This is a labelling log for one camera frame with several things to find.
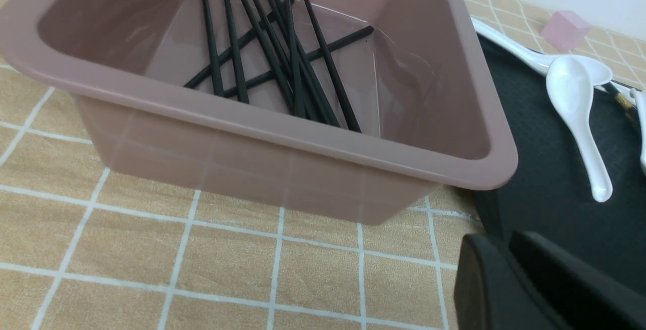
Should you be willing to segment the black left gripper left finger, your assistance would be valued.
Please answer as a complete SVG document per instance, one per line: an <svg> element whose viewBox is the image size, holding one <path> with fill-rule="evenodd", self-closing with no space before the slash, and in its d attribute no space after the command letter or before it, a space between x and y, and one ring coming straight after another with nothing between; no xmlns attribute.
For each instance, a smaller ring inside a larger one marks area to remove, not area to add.
<svg viewBox="0 0 646 330"><path fill-rule="evenodd" d="M501 241L462 238L454 286L459 329L572 329L531 284Z"/></svg>

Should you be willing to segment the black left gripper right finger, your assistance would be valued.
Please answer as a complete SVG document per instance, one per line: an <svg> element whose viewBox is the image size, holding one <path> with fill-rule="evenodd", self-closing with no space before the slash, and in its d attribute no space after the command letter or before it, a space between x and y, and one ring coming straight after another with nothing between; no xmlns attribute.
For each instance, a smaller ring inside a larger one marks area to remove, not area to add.
<svg viewBox="0 0 646 330"><path fill-rule="evenodd" d="M537 233L508 243L548 307L572 329L644 329L644 296Z"/></svg>

